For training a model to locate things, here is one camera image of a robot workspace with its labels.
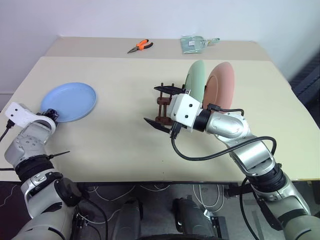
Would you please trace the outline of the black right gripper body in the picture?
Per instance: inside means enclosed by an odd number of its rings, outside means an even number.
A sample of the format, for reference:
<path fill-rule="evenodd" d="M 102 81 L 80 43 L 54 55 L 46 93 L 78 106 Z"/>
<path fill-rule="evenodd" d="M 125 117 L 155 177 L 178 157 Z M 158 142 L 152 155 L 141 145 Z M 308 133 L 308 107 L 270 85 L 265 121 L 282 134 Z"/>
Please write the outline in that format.
<path fill-rule="evenodd" d="M 171 130 L 170 130 L 170 138 L 171 139 L 176 139 L 177 136 L 179 135 L 181 129 L 186 129 L 187 127 L 185 125 L 183 125 L 182 123 L 179 122 L 174 122 Z"/>

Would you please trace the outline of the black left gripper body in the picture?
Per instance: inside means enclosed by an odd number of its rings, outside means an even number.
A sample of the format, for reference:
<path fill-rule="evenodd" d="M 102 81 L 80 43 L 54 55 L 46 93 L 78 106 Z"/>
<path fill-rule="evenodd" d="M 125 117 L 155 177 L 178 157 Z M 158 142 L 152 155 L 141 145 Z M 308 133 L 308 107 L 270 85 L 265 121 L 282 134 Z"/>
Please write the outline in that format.
<path fill-rule="evenodd" d="M 58 122 L 58 118 L 60 116 L 59 113 L 52 108 L 48 108 L 46 111 L 42 112 L 41 115 L 50 118 L 55 123 Z"/>

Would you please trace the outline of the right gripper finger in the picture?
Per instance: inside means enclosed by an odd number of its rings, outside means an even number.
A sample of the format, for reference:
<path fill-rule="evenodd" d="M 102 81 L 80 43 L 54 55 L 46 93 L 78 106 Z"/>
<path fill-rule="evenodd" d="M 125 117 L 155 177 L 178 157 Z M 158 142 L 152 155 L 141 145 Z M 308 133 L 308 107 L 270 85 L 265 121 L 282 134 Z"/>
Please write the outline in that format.
<path fill-rule="evenodd" d="M 146 117 L 144 117 L 143 119 L 144 119 L 149 125 L 151 125 L 153 128 L 155 128 L 155 129 L 157 129 L 157 130 L 159 130 L 159 131 L 161 131 L 161 132 L 164 132 L 164 133 L 167 133 L 167 134 L 169 134 L 169 133 L 171 132 L 171 129 L 170 129 L 170 128 L 165 127 L 165 125 L 163 125 L 163 124 L 161 124 L 161 123 L 159 123 L 159 122 L 156 122 L 156 121 L 151 120 L 151 119 L 146 118 Z"/>
<path fill-rule="evenodd" d="M 167 95 L 171 95 L 171 96 L 186 93 L 186 89 L 179 88 L 179 87 L 172 86 L 172 85 L 167 85 L 167 86 L 160 85 L 160 86 L 154 87 L 153 89 L 159 91 L 161 94 L 167 94 Z"/>

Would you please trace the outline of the blue plate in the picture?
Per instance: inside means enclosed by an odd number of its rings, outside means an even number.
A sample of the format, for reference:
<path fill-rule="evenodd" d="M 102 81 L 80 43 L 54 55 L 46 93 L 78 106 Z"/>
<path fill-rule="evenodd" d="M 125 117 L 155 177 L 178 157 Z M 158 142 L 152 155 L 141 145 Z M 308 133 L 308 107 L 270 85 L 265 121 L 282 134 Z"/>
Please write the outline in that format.
<path fill-rule="evenodd" d="M 59 117 L 57 122 L 68 123 L 87 116 L 97 102 L 96 91 L 88 84 L 70 82 L 52 89 L 41 101 L 42 112 L 53 109 Z"/>

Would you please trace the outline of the dark wooden dish rack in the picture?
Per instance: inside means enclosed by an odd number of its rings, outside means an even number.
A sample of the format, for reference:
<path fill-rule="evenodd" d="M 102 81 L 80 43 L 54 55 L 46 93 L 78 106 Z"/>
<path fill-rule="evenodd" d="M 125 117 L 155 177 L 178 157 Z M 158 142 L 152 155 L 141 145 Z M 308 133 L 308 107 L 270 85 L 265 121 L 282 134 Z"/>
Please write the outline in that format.
<path fill-rule="evenodd" d="M 172 100 L 172 97 L 173 97 L 173 95 L 160 93 L 160 96 L 156 100 L 156 102 L 158 104 L 158 116 L 155 117 L 155 121 L 162 124 L 162 125 L 165 125 L 165 126 L 171 126 L 174 123 L 170 119 L 169 114 L 167 113 L 168 107 L 169 107 L 171 100 Z M 200 114 L 195 119 L 195 123 L 193 125 L 193 130 L 203 132 L 206 128 L 209 117 L 210 117 L 210 112 L 202 109 Z"/>

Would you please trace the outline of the green plate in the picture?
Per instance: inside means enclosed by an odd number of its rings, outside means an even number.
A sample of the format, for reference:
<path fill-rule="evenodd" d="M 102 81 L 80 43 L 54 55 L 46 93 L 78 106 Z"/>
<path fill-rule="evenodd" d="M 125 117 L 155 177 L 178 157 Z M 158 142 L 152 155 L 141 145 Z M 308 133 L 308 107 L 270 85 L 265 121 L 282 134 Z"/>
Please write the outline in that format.
<path fill-rule="evenodd" d="M 189 68 L 184 87 L 189 95 L 202 103 L 205 93 L 205 64 L 203 60 L 195 61 Z"/>

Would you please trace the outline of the black zip tie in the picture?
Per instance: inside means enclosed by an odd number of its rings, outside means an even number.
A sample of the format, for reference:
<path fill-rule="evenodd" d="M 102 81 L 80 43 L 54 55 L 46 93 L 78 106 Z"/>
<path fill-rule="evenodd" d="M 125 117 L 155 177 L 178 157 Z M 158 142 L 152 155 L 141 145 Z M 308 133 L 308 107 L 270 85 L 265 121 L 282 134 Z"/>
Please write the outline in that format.
<path fill-rule="evenodd" d="M 60 153 L 55 153 L 55 154 L 50 154 L 50 155 L 47 155 L 46 158 L 48 160 L 51 160 L 55 157 L 58 157 L 58 156 L 61 156 L 61 155 L 64 155 L 64 154 L 68 154 L 70 151 L 64 151 L 64 152 L 60 152 Z"/>

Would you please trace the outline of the green transparent plastic package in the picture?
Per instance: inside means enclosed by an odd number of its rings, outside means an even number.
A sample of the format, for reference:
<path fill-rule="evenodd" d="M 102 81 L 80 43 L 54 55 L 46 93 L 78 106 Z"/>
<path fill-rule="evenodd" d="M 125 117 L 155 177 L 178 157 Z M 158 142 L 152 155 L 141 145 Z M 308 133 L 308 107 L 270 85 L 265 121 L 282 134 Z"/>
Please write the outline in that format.
<path fill-rule="evenodd" d="M 208 46 L 220 42 L 220 38 L 206 39 L 198 35 L 187 35 L 180 38 L 180 46 L 183 54 L 200 54 Z"/>

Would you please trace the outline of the pink plate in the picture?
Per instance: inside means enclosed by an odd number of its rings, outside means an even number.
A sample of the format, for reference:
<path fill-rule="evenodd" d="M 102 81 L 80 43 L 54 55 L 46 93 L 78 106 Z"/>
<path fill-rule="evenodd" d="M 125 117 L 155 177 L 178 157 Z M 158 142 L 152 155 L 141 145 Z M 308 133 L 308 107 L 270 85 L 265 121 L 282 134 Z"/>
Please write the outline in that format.
<path fill-rule="evenodd" d="M 206 109 L 209 104 L 217 105 L 222 109 L 230 109 L 235 89 L 235 73 L 229 62 L 218 64 L 209 74 L 202 107 Z"/>

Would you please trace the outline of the black table clamp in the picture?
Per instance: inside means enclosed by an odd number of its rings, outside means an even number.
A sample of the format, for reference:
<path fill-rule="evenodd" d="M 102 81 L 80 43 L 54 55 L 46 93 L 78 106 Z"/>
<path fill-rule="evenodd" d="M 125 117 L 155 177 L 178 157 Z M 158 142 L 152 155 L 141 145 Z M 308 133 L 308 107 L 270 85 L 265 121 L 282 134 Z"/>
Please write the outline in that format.
<path fill-rule="evenodd" d="M 240 193 L 247 194 L 252 192 L 252 187 L 250 184 L 246 183 L 244 186 L 239 185 L 238 183 L 229 183 L 227 188 L 224 190 L 224 195 L 227 198 L 232 198 L 239 196 Z"/>

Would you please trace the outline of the dark rounded robot leg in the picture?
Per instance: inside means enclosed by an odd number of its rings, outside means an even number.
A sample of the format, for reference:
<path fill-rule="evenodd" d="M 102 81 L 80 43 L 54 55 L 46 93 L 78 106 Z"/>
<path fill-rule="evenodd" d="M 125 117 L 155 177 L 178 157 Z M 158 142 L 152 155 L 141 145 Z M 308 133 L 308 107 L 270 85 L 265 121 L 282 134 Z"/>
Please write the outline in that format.
<path fill-rule="evenodd" d="M 141 236 L 143 204 L 138 198 L 127 200 L 119 211 L 112 240 L 137 240 Z"/>
<path fill-rule="evenodd" d="M 191 198 L 174 199 L 172 212 L 177 231 L 184 235 L 230 240 L 226 218 L 202 209 Z"/>

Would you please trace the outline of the black chair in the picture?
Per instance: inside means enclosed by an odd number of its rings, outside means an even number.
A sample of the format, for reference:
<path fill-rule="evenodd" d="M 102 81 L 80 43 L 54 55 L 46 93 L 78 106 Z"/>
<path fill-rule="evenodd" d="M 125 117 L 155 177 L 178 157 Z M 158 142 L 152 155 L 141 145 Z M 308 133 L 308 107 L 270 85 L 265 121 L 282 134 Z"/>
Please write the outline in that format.
<path fill-rule="evenodd" d="M 320 50 L 289 82 L 298 100 L 306 105 L 320 96 Z"/>

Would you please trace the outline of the orange handled pliers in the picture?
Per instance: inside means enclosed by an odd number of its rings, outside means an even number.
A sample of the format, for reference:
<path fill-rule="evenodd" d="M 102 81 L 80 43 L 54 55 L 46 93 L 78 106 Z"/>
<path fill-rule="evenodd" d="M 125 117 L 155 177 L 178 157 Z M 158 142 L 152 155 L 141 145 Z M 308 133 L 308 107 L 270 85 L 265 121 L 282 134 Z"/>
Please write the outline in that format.
<path fill-rule="evenodd" d="M 134 52 L 137 52 L 137 51 L 142 51 L 142 50 L 145 50 L 145 49 L 149 49 L 153 45 L 154 45 L 153 42 L 150 42 L 148 39 L 144 39 L 144 40 L 140 41 L 139 43 L 137 43 L 135 45 L 135 47 L 133 47 L 127 53 L 130 54 L 130 53 L 134 53 Z"/>

